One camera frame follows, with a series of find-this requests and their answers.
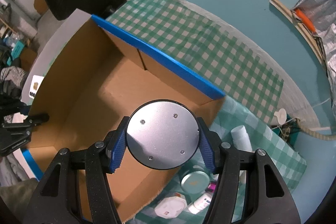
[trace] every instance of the blue gripper pad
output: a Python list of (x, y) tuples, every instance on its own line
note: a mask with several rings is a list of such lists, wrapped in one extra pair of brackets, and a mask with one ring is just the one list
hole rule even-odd
[(206, 168), (209, 169), (211, 173), (213, 173), (216, 169), (215, 153), (212, 150), (203, 130), (201, 130), (201, 142), (199, 143), (199, 150), (201, 151), (201, 155)]
[(123, 130), (112, 150), (112, 157), (110, 163), (110, 170), (112, 173), (114, 173), (115, 170), (120, 167), (121, 161), (125, 154), (125, 150), (126, 150), (126, 138), (125, 138), (125, 130)]

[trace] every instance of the screw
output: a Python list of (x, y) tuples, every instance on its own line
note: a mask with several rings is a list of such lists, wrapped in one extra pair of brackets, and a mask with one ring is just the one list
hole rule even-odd
[(105, 145), (105, 143), (103, 141), (97, 141), (94, 146), (96, 148), (102, 148)]
[(227, 142), (222, 142), (222, 147), (223, 148), (230, 148), (231, 145), (229, 143), (227, 143)]
[(67, 149), (67, 148), (62, 148), (62, 149), (59, 151), (59, 153), (60, 153), (61, 155), (65, 155), (66, 153), (68, 153), (68, 149)]
[(258, 154), (259, 154), (260, 156), (264, 156), (264, 155), (266, 155), (266, 152), (265, 152), (265, 150), (258, 149)]

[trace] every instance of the blue strip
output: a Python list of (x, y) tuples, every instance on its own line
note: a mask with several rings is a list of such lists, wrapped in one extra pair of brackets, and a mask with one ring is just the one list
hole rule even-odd
[(219, 88), (214, 86), (208, 80), (205, 80), (197, 73), (193, 72), (190, 68), (184, 66), (180, 62), (176, 61), (175, 59), (171, 58), (169, 55), (161, 52), (157, 48), (147, 44), (146, 42), (140, 40), (139, 38), (131, 35), (130, 33), (126, 32), (123, 29), (111, 24), (110, 22), (96, 16), (92, 15), (91, 17), (98, 26), (102, 27), (103, 29), (107, 30), (111, 34), (115, 35), (116, 37), (124, 40), (128, 44), (132, 45), (135, 48), (143, 51), (145, 54), (149, 55), (151, 58), (159, 62), (161, 65), (181, 77), (182, 79), (186, 80), (196, 89), (203, 92), (212, 100), (216, 100), (225, 96), (225, 93), (221, 91)]
[(29, 152), (28, 149), (21, 149), (21, 151), (22, 151), (23, 157), (25, 158), (30, 169), (34, 173), (35, 177), (37, 178), (38, 181), (40, 181), (43, 176), (43, 172), (41, 171), (37, 163), (34, 161), (31, 153)]

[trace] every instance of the open cardboard box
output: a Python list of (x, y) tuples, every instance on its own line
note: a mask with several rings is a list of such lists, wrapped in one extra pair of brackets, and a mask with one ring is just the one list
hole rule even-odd
[[(64, 39), (59, 32), (55, 35), (53, 39)], [(85, 149), (104, 139), (123, 116), (148, 101), (178, 101), (208, 125), (222, 106), (221, 90), (99, 17), (92, 16), (64, 44), (30, 110), (30, 115), (50, 116), (49, 122), (35, 128), (28, 145), (42, 171), (61, 148)], [(147, 168), (126, 149), (120, 168), (108, 175), (121, 220), (153, 200), (176, 171)], [(79, 180), (83, 215), (90, 219), (84, 173)]]

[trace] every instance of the white cylinder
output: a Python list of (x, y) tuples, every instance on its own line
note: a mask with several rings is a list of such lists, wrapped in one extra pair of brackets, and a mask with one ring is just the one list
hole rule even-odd
[(246, 132), (246, 128), (244, 126), (238, 126), (231, 130), (231, 136), (235, 148), (247, 152), (252, 152), (250, 137)]
[(201, 210), (207, 208), (210, 205), (211, 199), (212, 194), (205, 192), (194, 203), (188, 206), (189, 212), (191, 212), (194, 215), (199, 213)]
[(287, 120), (287, 113), (284, 108), (280, 108), (278, 111), (274, 112), (273, 119), (271, 120), (270, 125), (278, 126), (283, 125)]

